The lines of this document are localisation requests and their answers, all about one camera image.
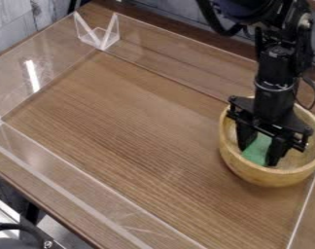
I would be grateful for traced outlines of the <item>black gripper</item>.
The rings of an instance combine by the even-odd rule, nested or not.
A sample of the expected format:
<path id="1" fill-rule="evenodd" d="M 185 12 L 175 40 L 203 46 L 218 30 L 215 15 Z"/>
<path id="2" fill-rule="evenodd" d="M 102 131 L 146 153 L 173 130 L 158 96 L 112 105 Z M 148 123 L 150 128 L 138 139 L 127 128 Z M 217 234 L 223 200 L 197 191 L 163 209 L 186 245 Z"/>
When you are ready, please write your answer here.
<path id="1" fill-rule="evenodd" d="M 231 95 L 226 116 L 235 122 L 239 150 L 243 151 L 257 138 L 257 134 L 271 138 L 265 162 L 275 166 L 289 149 L 305 151 L 313 128 L 296 115 L 297 82 L 271 85 L 266 81 L 254 82 L 254 97 Z"/>

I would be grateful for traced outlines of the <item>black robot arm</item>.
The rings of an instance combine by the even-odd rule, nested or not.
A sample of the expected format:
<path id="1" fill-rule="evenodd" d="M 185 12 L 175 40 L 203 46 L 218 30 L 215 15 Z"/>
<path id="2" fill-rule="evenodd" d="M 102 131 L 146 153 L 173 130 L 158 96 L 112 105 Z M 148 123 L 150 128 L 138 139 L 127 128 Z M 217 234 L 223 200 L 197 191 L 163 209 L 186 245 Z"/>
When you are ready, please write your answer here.
<path id="1" fill-rule="evenodd" d="M 270 137 L 263 164 L 274 166 L 290 149 L 305 150 L 313 134 L 294 112 L 298 82 L 313 61 L 310 5 L 306 0 L 195 1 L 219 35 L 231 37 L 254 27 L 254 96 L 229 97 L 227 117 L 242 150 L 258 134 Z"/>

